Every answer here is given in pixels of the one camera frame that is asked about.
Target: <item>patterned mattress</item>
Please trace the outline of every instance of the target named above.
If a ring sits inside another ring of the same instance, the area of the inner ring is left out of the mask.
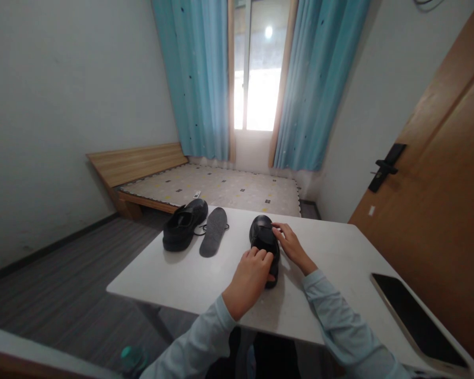
[[[190,163],[126,184],[120,191],[175,206],[189,203],[200,191],[209,205],[300,217],[293,179]]]

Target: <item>person's left hand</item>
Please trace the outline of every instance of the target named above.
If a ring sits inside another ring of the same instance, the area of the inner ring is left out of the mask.
[[[221,294],[228,312],[235,321],[241,319],[257,302],[267,280],[274,255],[257,247],[246,251],[235,270],[232,282]]]

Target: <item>blue curtain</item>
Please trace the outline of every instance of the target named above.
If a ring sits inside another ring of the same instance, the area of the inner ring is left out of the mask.
[[[229,154],[226,0],[153,0],[185,155]]]
[[[316,171],[370,0],[300,0],[274,167]]]

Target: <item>wooden bed frame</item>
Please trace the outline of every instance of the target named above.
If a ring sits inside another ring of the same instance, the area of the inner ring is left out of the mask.
[[[117,187],[169,168],[188,163],[181,144],[114,150],[86,155],[104,183],[114,206],[122,217],[137,220],[142,217],[140,205],[174,213],[176,206],[118,191]]]

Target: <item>bed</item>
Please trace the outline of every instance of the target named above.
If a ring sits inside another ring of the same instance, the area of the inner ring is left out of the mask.
[[[191,164],[179,143],[87,157],[119,214],[132,220],[141,205],[174,213],[197,191],[209,205],[300,217],[295,180]]]

